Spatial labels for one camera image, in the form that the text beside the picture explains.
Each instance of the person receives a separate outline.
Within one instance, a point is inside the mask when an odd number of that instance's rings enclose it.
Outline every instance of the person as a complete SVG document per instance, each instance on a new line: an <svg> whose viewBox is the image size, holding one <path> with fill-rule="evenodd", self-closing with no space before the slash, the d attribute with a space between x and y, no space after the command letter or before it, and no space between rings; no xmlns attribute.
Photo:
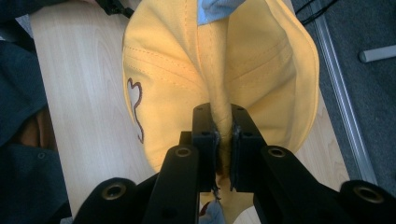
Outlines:
<svg viewBox="0 0 396 224"><path fill-rule="evenodd" d="M0 24L65 1L0 0ZM37 56L7 40L0 40L0 192L0 223L71 217Z"/></svg>

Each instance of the embroidered logo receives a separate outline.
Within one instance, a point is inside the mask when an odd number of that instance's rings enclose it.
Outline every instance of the embroidered logo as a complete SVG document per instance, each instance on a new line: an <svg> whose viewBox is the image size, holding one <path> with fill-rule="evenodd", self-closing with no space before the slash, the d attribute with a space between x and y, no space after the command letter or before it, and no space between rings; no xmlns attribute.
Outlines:
<svg viewBox="0 0 396 224"><path fill-rule="evenodd" d="M134 121L137 123L137 127L136 127L137 138L143 144L145 134L144 134L142 125L140 124L139 120L137 119L137 114L136 114L136 109L140 105L140 102L142 101L142 86L141 86L140 82L133 83L131 78L128 79L127 86L128 86L128 93L129 93L131 108L133 110L132 114L134 115Z"/></svg>

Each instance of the dark clothing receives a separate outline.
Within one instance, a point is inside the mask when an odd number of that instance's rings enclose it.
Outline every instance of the dark clothing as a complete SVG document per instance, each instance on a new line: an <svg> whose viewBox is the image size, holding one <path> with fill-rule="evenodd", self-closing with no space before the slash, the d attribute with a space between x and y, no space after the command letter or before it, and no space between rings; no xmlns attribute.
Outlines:
<svg viewBox="0 0 396 224"><path fill-rule="evenodd" d="M63 1L0 0L0 23ZM0 41L0 223L48 223L67 203L58 153L9 143L46 104L35 53Z"/></svg>

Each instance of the person's arm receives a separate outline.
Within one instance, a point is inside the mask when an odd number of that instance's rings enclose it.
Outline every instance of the person's arm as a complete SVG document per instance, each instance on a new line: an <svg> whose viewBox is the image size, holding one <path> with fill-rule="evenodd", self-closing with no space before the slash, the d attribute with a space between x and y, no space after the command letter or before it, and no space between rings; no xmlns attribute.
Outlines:
<svg viewBox="0 0 396 224"><path fill-rule="evenodd" d="M9 21L33 13L42 7L62 3L67 0L0 0L0 22ZM81 0L96 5L95 0Z"/></svg>

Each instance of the black clip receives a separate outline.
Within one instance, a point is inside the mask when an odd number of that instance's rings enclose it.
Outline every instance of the black clip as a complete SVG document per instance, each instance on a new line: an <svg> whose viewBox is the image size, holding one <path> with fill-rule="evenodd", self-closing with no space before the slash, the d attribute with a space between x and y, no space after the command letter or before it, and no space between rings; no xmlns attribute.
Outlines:
<svg viewBox="0 0 396 224"><path fill-rule="evenodd" d="M119 0L96 0L107 15L122 14L130 19L134 11L130 7L124 7Z"/></svg>

